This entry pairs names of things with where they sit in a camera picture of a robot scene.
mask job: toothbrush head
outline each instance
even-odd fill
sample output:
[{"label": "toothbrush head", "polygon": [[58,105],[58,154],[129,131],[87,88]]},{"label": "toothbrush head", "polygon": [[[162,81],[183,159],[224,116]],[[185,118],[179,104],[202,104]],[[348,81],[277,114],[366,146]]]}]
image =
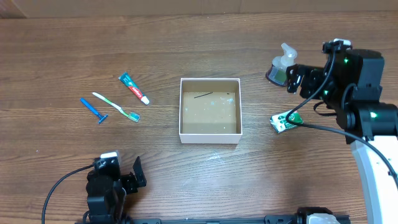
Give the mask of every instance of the toothbrush head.
[{"label": "toothbrush head", "polygon": [[129,114],[128,118],[129,118],[130,120],[135,121],[135,122],[138,122],[138,121],[139,121],[139,115],[136,114],[136,113],[134,113],[134,112],[131,112],[131,113]]}]

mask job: green soap packet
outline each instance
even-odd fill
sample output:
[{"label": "green soap packet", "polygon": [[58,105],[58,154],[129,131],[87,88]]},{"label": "green soap packet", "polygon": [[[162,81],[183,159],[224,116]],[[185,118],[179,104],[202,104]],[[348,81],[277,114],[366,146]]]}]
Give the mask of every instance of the green soap packet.
[{"label": "green soap packet", "polygon": [[[291,112],[290,111],[286,111],[285,113],[281,113],[281,114],[277,114],[277,115],[273,115],[271,116],[271,119],[269,120],[271,122],[272,127],[274,127],[274,129],[278,132],[281,133],[283,131],[286,131],[288,129],[292,129],[297,127],[297,125],[294,124],[290,124],[286,121],[286,115]],[[290,120],[294,121],[296,123],[303,123],[303,119],[301,119],[301,116],[299,115],[299,113],[297,111],[294,111],[291,115],[290,115]]]}]

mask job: white box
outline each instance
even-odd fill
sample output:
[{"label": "white box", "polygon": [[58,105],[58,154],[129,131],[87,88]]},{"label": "white box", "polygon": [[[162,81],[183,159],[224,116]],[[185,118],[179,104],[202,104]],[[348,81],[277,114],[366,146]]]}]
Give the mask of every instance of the white box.
[{"label": "white box", "polygon": [[237,144],[242,137],[238,78],[181,78],[181,143]]}]

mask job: green and white toothbrush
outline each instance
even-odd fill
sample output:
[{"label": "green and white toothbrush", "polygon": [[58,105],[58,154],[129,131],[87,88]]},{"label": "green and white toothbrush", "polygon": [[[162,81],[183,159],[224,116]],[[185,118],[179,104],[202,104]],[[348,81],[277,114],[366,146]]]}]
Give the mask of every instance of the green and white toothbrush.
[{"label": "green and white toothbrush", "polygon": [[138,122],[138,121],[139,121],[139,115],[138,115],[138,114],[136,114],[136,113],[134,113],[134,112],[131,112],[130,114],[126,114],[120,106],[118,106],[118,105],[112,103],[112,102],[111,102],[110,100],[108,100],[107,98],[101,96],[101,95],[98,94],[98,93],[94,93],[94,92],[93,92],[93,95],[95,95],[95,96],[98,97],[99,99],[101,99],[101,100],[107,102],[109,105],[111,105],[111,106],[113,106],[114,108],[116,108],[120,113],[122,113],[124,116],[128,117],[130,120],[133,120],[133,121],[135,121],[135,122]]}]

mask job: wooden surface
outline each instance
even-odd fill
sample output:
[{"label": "wooden surface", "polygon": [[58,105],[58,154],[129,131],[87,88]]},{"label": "wooden surface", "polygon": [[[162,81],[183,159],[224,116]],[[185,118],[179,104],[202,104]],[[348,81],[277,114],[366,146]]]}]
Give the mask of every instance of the wooden surface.
[{"label": "wooden surface", "polygon": [[[147,187],[126,203],[134,218],[261,217],[324,206],[366,223],[344,137],[304,128],[276,134],[270,116],[302,99],[264,73],[283,42],[297,49],[298,63],[322,66],[322,42],[347,38],[382,52],[382,101],[398,104],[398,13],[24,19],[1,20],[0,30],[0,223],[40,223],[53,184],[112,150],[123,156],[123,172],[141,156]],[[124,71],[149,106],[118,80]],[[238,145],[181,145],[182,77],[241,79]],[[142,119],[128,120],[92,91]],[[81,97],[109,118],[98,125]],[[306,122],[336,126],[312,105],[300,110]],[[86,175],[59,185],[47,223],[81,220]]]}]

